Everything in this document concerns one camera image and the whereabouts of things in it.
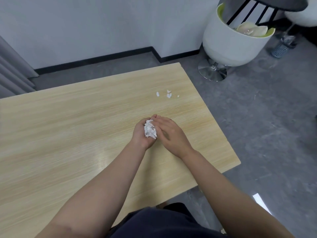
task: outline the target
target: person's right hand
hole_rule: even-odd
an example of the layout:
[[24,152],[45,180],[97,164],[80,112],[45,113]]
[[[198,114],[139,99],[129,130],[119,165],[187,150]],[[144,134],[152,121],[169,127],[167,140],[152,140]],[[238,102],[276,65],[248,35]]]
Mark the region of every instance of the person's right hand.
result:
[[173,155],[182,159],[194,151],[183,130],[173,120],[157,116],[152,124],[164,147]]

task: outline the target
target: chrome stand base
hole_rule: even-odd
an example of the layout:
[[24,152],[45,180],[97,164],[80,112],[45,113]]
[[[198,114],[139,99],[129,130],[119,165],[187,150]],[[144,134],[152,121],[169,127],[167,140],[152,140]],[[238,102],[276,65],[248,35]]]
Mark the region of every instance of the chrome stand base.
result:
[[227,77],[227,69],[212,59],[201,60],[198,64],[200,74],[210,81],[222,81]]

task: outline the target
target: person's left hand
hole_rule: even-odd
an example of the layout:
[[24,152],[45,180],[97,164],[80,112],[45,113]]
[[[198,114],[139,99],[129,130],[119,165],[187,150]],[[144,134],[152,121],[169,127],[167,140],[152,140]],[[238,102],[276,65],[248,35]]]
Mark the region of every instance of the person's left hand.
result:
[[153,119],[156,117],[157,117],[157,114],[154,114],[151,118],[142,119],[134,127],[131,141],[137,145],[140,145],[142,148],[145,148],[145,150],[150,148],[155,143],[156,140],[153,139],[152,137],[145,137],[144,125],[147,120]]

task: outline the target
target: hand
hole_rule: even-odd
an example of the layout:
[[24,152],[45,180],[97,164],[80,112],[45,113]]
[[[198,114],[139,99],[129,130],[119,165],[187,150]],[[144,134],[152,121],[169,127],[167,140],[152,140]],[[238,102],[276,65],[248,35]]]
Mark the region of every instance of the hand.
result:
[[138,122],[135,125],[134,130],[133,130],[133,135],[132,135],[131,141],[136,145],[140,145],[145,150],[150,148],[155,143],[156,140],[153,139],[152,137],[145,137],[144,125],[145,125],[147,120],[154,119],[154,118],[156,118],[156,116],[157,115],[154,114],[151,118],[142,119],[140,122]]
[[194,151],[183,130],[173,120],[156,116],[152,124],[164,147],[173,155],[182,159]]

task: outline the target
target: forearm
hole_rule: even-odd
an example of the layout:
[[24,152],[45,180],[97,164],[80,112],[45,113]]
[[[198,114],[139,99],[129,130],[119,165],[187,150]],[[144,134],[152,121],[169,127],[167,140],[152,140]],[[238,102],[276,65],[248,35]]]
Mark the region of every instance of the forearm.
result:
[[75,234],[99,237],[117,218],[145,149],[130,142],[102,172],[74,194],[51,221]]
[[273,216],[238,190],[199,152],[183,158],[226,232],[232,237],[293,237]]

